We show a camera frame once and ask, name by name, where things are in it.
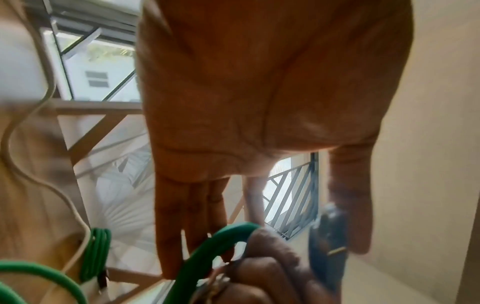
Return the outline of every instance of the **metal railing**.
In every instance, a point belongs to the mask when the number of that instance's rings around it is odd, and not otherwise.
[[[276,186],[266,201],[265,223],[280,236],[290,239],[314,220],[319,211],[318,153],[310,162],[268,178]]]

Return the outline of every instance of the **hand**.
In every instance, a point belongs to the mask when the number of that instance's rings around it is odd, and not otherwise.
[[[372,233],[370,159],[412,43],[410,0],[148,0],[136,71],[155,165],[163,274],[227,223],[222,191],[243,175],[250,220],[291,153],[330,151],[330,201],[349,218],[349,249]],[[228,261],[232,253],[226,253]]]
[[[338,300],[280,237],[266,229],[250,236],[243,258],[228,265],[226,275],[230,283],[213,298],[214,304],[333,304]]]

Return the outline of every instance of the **building window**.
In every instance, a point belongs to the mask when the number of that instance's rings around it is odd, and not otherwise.
[[[109,87],[109,76],[106,72],[85,71],[85,75],[91,88]]]

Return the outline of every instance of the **finger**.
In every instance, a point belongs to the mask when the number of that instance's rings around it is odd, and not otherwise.
[[[208,191],[208,182],[191,184],[188,200],[184,205],[183,229],[185,230],[186,246],[190,254],[208,238]]]
[[[183,264],[182,205],[189,186],[155,175],[156,250],[166,279],[174,279]]]
[[[262,289],[275,304],[301,304],[282,265],[272,257],[238,260],[229,265],[226,274],[232,282]]]
[[[229,284],[213,299],[214,304],[276,304],[269,295],[258,287]]]
[[[208,231],[211,234],[219,231],[227,225],[227,212],[223,192],[229,183],[230,178],[223,178],[210,182],[207,197],[207,219]],[[221,255],[222,260],[227,263],[234,257],[235,248],[231,248]]]
[[[243,198],[246,208],[245,219],[261,226],[265,224],[263,193],[267,181],[267,176],[244,176],[242,179]]]
[[[348,248],[367,253],[372,242],[373,207],[371,157],[376,136],[364,142],[329,151],[330,201],[345,211],[348,222]]]
[[[243,254],[248,257],[272,257],[280,263],[284,272],[305,303],[321,304],[332,300],[330,293],[316,280],[310,268],[300,261],[300,257],[278,235],[261,228],[254,231],[248,238]]]

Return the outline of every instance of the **white wire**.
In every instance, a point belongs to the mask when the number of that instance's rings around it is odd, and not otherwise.
[[[55,193],[62,201],[65,202],[65,204],[69,207],[71,212],[73,213],[73,216],[75,217],[75,220],[80,224],[80,226],[83,228],[85,231],[85,236],[83,238],[83,241],[80,244],[80,247],[78,250],[75,252],[75,254],[71,257],[71,259],[65,264],[65,266],[62,268],[62,272],[66,273],[69,271],[75,263],[81,258],[83,255],[85,249],[87,248],[89,241],[90,241],[90,227],[83,221],[82,217],[78,213],[77,209],[75,208],[74,203],[72,200],[58,187],[55,185],[39,179],[21,167],[19,167],[13,160],[11,152],[10,152],[10,141],[12,138],[13,132],[30,116],[36,114],[43,106],[45,106],[49,101],[50,98],[52,98],[55,89],[56,89],[56,82],[55,82],[55,75],[54,71],[52,68],[52,65],[50,64],[49,57],[44,49],[44,46],[42,44],[41,38],[38,36],[37,32],[33,28],[33,26],[25,19],[22,17],[22,15],[15,9],[13,4],[11,3],[11,0],[3,0],[3,2],[13,11],[13,13],[17,16],[17,18],[22,22],[22,24],[25,26],[25,28],[28,30],[28,33],[30,34],[33,43],[35,45],[38,58],[40,59],[40,63],[43,69],[43,73],[45,75],[46,81],[48,88],[45,92],[45,95],[43,96],[42,99],[40,99],[30,110],[26,111],[25,113],[19,115],[18,117],[14,118],[10,124],[6,127],[5,132],[0,140],[0,155],[1,158],[3,159],[5,165],[7,168],[17,174],[18,176],[21,176],[22,178],[26,179],[27,181],[36,184],[41,187],[45,187],[49,189],[51,192]],[[52,288],[50,288],[47,293],[43,296],[40,302],[43,302],[49,293],[51,292]]]

